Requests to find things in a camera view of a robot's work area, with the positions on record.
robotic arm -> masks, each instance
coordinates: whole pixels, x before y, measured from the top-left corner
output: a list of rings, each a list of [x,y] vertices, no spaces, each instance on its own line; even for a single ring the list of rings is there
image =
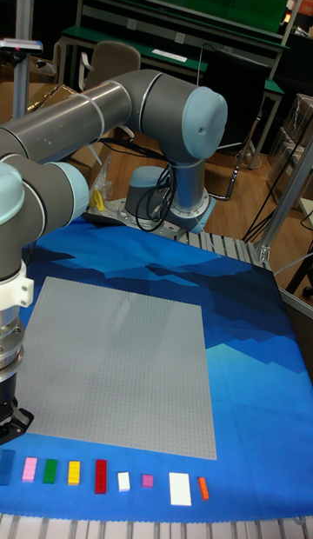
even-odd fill
[[[216,151],[226,119],[226,102],[214,91],[142,70],[0,127],[0,444],[24,433],[33,419],[15,400],[24,334],[18,312],[33,300],[22,247],[69,224],[89,202],[83,176],[59,161],[127,124],[155,138],[170,174],[175,171],[167,220],[201,231],[211,212],[203,187],[204,159]],[[137,194],[149,188],[146,176],[137,174],[130,186],[130,214]]]

blue fabric mat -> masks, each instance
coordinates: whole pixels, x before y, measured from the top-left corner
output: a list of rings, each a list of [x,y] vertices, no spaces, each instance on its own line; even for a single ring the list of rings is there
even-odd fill
[[[44,278],[56,276],[201,305],[217,461],[28,433],[4,446],[17,453],[10,486],[0,487],[2,512],[159,522],[312,513],[312,386],[271,273],[138,230],[79,220],[39,241],[28,274],[36,296]],[[25,323],[31,311],[21,310]],[[39,458],[32,484],[21,483],[26,456]],[[59,460],[55,485],[42,484],[49,457]],[[105,496],[94,494],[98,457],[108,460]],[[82,461],[74,488],[67,486],[70,459]],[[130,472],[129,493],[118,493],[117,471]],[[170,471],[190,474],[190,508],[170,506]],[[141,488],[142,473],[155,476],[153,490]],[[208,484],[207,502],[199,476]]]

office chair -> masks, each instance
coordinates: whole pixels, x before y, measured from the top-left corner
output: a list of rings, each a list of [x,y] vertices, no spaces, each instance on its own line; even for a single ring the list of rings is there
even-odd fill
[[[140,70],[141,55],[137,49],[117,41],[101,41],[97,44],[89,63],[86,52],[82,52],[79,64],[78,85],[81,91],[97,87],[103,81],[121,76],[129,71]],[[132,139],[133,132],[121,126]]]
[[[250,145],[262,112],[267,66],[223,50],[211,54],[212,60],[203,74],[201,85],[222,95],[228,105],[228,119],[218,150],[239,151],[239,158],[226,195],[210,193],[216,199],[230,199],[239,168]]]

green lego brick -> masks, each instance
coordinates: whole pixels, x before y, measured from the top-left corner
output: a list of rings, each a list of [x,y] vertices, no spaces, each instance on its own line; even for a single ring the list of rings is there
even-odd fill
[[[57,471],[57,460],[47,460],[43,482],[53,485],[56,480],[56,471]]]

wooden floor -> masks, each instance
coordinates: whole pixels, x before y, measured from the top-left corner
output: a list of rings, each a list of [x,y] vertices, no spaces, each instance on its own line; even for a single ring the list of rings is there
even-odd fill
[[[157,150],[157,142],[148,137],[136,136],[135,142]],[[205,187],[211,192],[224,193],[235,160],[232,156],[221,154],[215,154],[210,160],[211,162],[206,164]],[[217,201],[217,205],[205,226],[206,231],[233,239],[243,237],[269,191],[266,176],[270,165],[266,156],[261,155],[261,160],[262,166],[258,169],[251,171],[241,168],[231,199],[228,202]],[[113,183],[113,195],[110,199],[125,197],[133,170],[147,164],[165,166],[165,163],[162,164],[159,161],[113,153],[108,171],[108,181]],[[263,211],[262,218],[275,207],[276,204],[271,197]],[[273,272],[307,253],[313,238],[313,231],[306,230],[301,226],[302,218],[301,212],[291,210],[285,220],[270,252],[270,266]],[[298,265],[277,275],[277,284],[286,288]],[[309,285],[309,280],[305,279],[296,291],[296,296],[304,299],[302,289]],[[313,298],[307,303],[313,305]]]

